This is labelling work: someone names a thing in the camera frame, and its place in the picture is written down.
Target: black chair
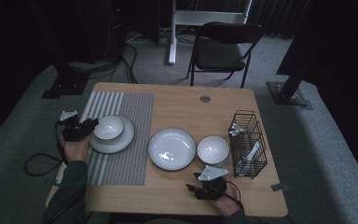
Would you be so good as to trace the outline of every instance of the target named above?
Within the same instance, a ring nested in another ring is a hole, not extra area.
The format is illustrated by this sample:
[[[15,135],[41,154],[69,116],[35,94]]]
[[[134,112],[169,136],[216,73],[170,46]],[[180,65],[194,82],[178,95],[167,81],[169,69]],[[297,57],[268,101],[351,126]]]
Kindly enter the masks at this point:
[[[187,77],[191,73],[191,86],[194,73],[230,73],[230,79],[236,71],[243,72],[241,88],[251,61],[251,51],[263,35],[261,26],[256,24],[208,22],[202,25],[196,34]],[[243,54],[240,44],[250,47]]]

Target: chair backrest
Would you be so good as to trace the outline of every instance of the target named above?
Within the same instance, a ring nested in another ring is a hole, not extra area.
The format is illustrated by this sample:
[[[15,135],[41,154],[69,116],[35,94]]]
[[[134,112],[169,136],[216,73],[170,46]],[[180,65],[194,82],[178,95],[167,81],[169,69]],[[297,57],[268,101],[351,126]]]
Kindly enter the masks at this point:
[[[257,24],[225,23],[212,21],[203,24],[197,31],[196,41],[208,37],[225,44],[257,43],[263,29]]]

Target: chair seat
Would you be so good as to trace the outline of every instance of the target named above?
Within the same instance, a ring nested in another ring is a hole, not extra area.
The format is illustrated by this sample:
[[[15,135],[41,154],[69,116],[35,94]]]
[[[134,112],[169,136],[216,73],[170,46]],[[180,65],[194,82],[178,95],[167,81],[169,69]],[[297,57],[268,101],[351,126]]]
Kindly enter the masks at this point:
[[[245,66],[238,44],[223,44],[212,39],[201,39],[196,52],[196,65],[201,70],[240,71]]]

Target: small bowl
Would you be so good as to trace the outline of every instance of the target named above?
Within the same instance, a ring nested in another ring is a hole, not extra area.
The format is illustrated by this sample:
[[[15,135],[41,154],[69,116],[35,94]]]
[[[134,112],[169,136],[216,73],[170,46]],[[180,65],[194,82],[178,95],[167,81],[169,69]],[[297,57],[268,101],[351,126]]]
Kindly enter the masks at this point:
[[[219,136],[208,136],[197,146],[197,158],[202,166],[223,166],[228,158],[228,142]]]
[[[105,116],[98,121],[99,124],[95,127],[94,134],[103,144],[110,144],[124,131],[124,121],[118,116]]]

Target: table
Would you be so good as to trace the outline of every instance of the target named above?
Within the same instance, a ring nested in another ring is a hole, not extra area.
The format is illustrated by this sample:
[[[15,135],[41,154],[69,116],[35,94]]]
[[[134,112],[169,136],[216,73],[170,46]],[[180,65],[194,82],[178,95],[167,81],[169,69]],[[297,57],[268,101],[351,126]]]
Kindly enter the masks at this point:
[[[252,0],[247,0],[243,13],[213,12],[213,11],[189,11],[176,10],[176,0],[172,0],[172,37],[170,45],[170,58],[168,63],[175,64],[176,61],[176,25],[201,26],[210,21],[221,21],[228,23],[246,23]]]
[[[154,107],[150,137],[161,129],[175,127],[187,131],[196,144],[208,135],[222,136],[228,140],[228,126],[239,109],[255,112],[262,131],[255,96],[251,90],[163,86],[144,84],[97,83],[94,91],[124,91],[154,93]],[[211,101],[203,103],[201,96]],[[255,178],[232,178],[241,191],[241,200],[248,216],[284,217],[287,206],[281,190],[271,186],[280,180],[265,136],[268,165]],[[229,156],[224,166],[232,174]],[[219,215],[209,202],[199,201],[186,184],[199,187],[200,182],[193,174],[200,173],[197,160],[185,169],[167,172],[159,169],[147,158],[144,186],[88,186],[87,210],[93,212],[171,214],[171,215]],[[57,187],[52,187],[48,201]]]

